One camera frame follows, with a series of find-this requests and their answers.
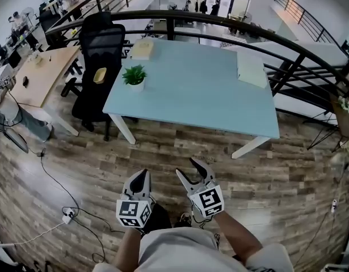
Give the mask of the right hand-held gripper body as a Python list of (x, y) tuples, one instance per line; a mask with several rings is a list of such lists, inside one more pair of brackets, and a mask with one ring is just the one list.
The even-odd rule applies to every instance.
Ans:
[(216, 179), (203, 179), (200, 188), (187, 192), (187, 196), (202, 217), (211, 217), (224, 210), (222, 190)]

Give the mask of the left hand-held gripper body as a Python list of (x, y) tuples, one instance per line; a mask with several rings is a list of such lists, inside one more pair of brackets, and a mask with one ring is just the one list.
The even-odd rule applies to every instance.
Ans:
[(116, 201), (116, 218), (124, 227), (144, 228), (152, 213), (150, 192), (133, 193), (124, 189)]

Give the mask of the green plant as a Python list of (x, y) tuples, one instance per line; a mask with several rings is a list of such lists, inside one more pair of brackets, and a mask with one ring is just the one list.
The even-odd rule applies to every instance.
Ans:
[(125, 72), (122, 75), (124, 84), (130, 86), (132, 91), (141, 92), (144, 90), (145, 78), (147, 73), (142, 65), (132, 66), (125, 68)]

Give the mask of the person's right forearm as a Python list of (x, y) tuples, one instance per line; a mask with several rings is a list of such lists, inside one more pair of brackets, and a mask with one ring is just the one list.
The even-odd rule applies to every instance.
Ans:
[(243, 264), (263, 248), (260, 241), (249, 230), (225, 211), (216, 214), (214, 219)]

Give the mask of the person's left forearm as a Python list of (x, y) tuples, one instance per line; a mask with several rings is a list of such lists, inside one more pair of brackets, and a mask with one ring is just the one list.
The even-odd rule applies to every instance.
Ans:
[(141, 234), (135, 228), (126, 230), (115, 256), (115, 266), (122, 272), (134, 272), (138, 268)]

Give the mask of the person's black trousers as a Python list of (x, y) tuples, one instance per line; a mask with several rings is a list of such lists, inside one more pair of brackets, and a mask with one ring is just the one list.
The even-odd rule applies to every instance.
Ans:
[(146, 235), (152, 231), (172, 228), (169, 214), (160, 204), (155, 203), (152, 208), (152, 213), (145, 227), (142, 229), (142, 234)]

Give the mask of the person's shoe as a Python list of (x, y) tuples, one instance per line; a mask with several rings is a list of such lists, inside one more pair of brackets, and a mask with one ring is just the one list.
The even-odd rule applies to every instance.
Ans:
[(174, 228), (179, 227), (192, 227), (192, 219), (189, 213), (184, 212), (180, 217), (177, 218)]

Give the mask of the white table leg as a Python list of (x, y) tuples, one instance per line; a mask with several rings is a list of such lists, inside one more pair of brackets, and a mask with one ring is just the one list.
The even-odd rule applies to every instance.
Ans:
[(253, 149), (259, 147), (260, 145), (266, 143), (270, 138), (269, 137), (256, 137), (252, 141), (248, 142), (246, 145), (242, 146), (237, 151), (233, 152), (231, 155), (232, 159), (238, 159)]
[(109, 114), (111, 120), (115, 123), (117, 128), (120, 130), (120, 132), (123, 134), (123, 136), (126, 138), (126, 140), (132, 145), (136, 144), (136, 139), (131, 133), (130, 129), (124, 122), (122, 116), (116, 115), (116, 114)]

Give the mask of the person's grey shirt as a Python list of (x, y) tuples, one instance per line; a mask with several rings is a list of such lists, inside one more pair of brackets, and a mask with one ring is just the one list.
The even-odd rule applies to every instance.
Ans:
[[(92, 272), (122, 272), (115, 263), (99, 263)], [(245, 264), (221, 253), (215, 237), (191, 227), (159, 229), (141, 237), (134, 272), (294, 272), (284, 246), (270, 244)]]

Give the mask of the white flat box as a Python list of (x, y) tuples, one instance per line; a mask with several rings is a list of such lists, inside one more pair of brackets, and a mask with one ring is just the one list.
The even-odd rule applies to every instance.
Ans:
[(253, 86), (266, 88), (268, 85), (262, 59), (247, 52), (237, 52), (237, 74), (240, 81)]

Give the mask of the yellow plastic tray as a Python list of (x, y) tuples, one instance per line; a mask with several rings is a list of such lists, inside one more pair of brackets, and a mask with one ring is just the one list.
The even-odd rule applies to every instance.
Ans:
[(94, 79), (93, 79), (94, 83), (102, 84), (105, 80), (106, 71), (107, 69), (105, 67), (99, 68), (94, 75)]

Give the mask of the beige book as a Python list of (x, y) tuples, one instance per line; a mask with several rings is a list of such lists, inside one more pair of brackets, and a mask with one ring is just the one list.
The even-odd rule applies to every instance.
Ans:
[(134, 60), (149, 60), (153, 52), (154, 42), (151, 39), (137, 40), (129, 52), (129, 58)]

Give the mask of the light wooden desk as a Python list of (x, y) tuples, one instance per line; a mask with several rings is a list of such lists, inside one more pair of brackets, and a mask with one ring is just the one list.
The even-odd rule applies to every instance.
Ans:
[[(74, 136), (77, 136), (79, 131), (53, 109), (49, 99), (78, 55), (79, 46), (69, 46), (41, 52), (39, 63), (27, 59), (15, 75), (16, 83), (11, 91), (12, 97), (21, 107), (44, 111), (53, 122)], [(27, 87), (22, 85), (24, 76), (29, 79)]]

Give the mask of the black office chair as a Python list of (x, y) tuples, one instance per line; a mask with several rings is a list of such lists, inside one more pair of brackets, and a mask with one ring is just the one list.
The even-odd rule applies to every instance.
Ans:
[[(125, 39), (125, 27), (114, 24), (109, 11), (98, 12), (86, 17), (83, 21), (79, 42), (85, 63), (82, 76), (82, 89), (75, 86), (76, 78), (70, 79), (61, 96), (69, 92), (77, 95), (72, 108), (72, 115), (81, 120), (82, 126), (88, 131), (94, 131), (95, 122), (104, 122), (104, 140), (110, 136), (111, 118), (103, 112), (104, 105), (111, 88), (121, 69), (122, 50)], [(107, 69), (102, 84), (94, 83), (94, 75), (99, 68)]]

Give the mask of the dark wooden stand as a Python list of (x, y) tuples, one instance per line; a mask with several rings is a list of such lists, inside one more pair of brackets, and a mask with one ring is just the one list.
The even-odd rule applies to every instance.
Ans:
[(338, 97), (340, 96), (330, 95), (331, 109), (325, 112), (330, 115), (327, 119), (323, 120), (328, 126), (324, 126), (321, 129), (316, 138), (313, 139), (312, 143), (307, 147), (307, 150), (314, 148), (336, 133), (338, 133), (340, 137), (332, 152), (338, 151), (349, 142), (349, 113), (340, 107), (338, 104)]

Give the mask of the light blue table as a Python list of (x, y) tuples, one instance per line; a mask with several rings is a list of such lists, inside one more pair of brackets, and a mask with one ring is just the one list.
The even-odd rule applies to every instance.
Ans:
[[(175, 35), (207, 39), (228, 43), (232, 49), (248, 50), (252, 55), (262, 55), (265, 71), (270, 80), (274, 96), (291, 103), (304, 103), (321, 109), (325, 114), (331, 109), (330, 95), (349, 97), (349, 80), (344, 76), (349, 62), (328, 63), (313, 50), (309, 50), (261, 27), (237, 20), (196, 14), (178, 10), (138, 10), (111, 13), (113, 22), (126, 20), (163, 19), (164, 30), (134, 29), (127, 34), (161, 34), (169, 40)], [(245, 31), (265, 41), (260, 44), (246, 44), (223, 37), (175, 30), (178, 21), (213, 24), (238, 31)]]

